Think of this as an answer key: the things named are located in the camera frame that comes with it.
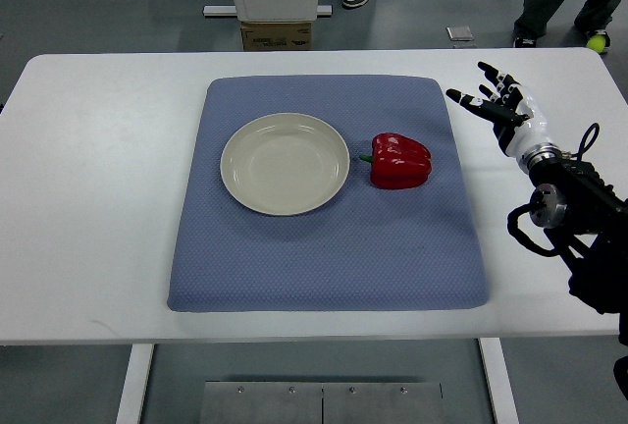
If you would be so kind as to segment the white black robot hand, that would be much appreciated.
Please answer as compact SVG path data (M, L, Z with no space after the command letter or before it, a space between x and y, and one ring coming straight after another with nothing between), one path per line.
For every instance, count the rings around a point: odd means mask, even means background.
M493 86L479 86L483 97L454 88L448 89L445 95L476 117L492 123L500 150L518 162L522 162L533 148L552 145L547 120L528 89L512 75L488 63L479 62L478 68Z

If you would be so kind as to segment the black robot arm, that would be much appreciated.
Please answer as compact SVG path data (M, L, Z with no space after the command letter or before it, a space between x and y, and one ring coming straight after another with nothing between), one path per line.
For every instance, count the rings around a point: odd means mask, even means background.
M565 156L549 143L530 149L521 167L535 190L508 214L508 232L538 255L560 257L569 293L599 314L617 314L626 345L627 202L581 154Z

